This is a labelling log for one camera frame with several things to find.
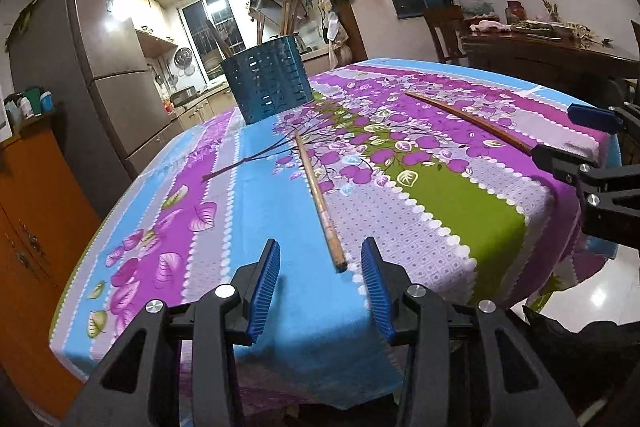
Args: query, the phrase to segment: table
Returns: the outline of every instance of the table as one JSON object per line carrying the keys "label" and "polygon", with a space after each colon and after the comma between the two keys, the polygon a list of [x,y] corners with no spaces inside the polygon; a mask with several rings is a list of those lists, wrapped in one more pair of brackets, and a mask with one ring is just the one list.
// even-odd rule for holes
{"label": "table", "polygon": [[616,45],[549,41],[516,32],[471,34],[460,40],[472,68],[542,84],[598,107],[622,105],[623,79],[640,74],[638,55]]}
{"label": "table", "polygon": [[[459,303],[510,306],[575,285],[614,254],[616,245],[580,232],[571,187],[404,91],[484,115],[528,144],[619,164],[615,139],[569,122],[575,99],[485,71],[392,59],[310,83],[314,102],[251,126],[237,109],[217,116],[176,137],[136,179],[88,246],[53,320],[50,347],[65,367],[85,377],[149,299],[198,299],[256,261],[274,237],[282,262],[264,333],[255,346],[236,347],[245,410],[347,408],[391,393],[402,379],[404,351],[383,342],[369,314],[360,271],[367,236],[414,282]],[[342,274],[296,150],[286,141],[265,150],[294,128],[348,258]],[[190,357],[187,343],[183,382]]]}

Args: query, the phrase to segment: orange cabinet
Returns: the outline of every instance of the orange cabinet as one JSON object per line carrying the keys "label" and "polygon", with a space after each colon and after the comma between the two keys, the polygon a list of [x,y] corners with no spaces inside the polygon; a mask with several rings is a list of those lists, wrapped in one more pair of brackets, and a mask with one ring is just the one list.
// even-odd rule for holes
{"label": "orange cabinet", "polygon": [[49,327],[99,224],[46,121],[0,144],[0,363],[25,399],[60,419],[82,384],[50,351]]}

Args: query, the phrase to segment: blue plastic basket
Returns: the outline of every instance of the blue plastic basket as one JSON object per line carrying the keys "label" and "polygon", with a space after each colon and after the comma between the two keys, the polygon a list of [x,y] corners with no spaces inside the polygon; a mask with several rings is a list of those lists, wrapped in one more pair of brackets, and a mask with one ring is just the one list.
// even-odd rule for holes
{"label": "blue plastic basket", "polygon": [[313,100],[293,35],[229,57],[222,70],[247,124]]}

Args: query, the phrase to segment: refrigerator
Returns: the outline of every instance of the refrigerator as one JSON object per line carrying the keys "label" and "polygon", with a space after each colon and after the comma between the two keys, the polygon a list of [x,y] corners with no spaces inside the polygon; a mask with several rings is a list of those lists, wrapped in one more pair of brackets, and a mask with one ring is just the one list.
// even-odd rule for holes
{"label": "refrigerator", "polygon": [[42,86],[60,104],[60,149],[106,217],[142,169],[133,159],[153,158],[174,127],[131,19],[113,0],[38,0],[9,58],[16,91]]}

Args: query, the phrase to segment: jar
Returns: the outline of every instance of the jar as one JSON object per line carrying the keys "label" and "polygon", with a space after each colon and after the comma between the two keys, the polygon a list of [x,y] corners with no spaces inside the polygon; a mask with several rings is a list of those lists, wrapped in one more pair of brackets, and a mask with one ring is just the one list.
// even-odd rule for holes
{"label": "jar", "polygon": [[507,24],[517,24],[527,20],[527,12],[520,1],[507,1],[507,9],[504,13],[507,16]]}

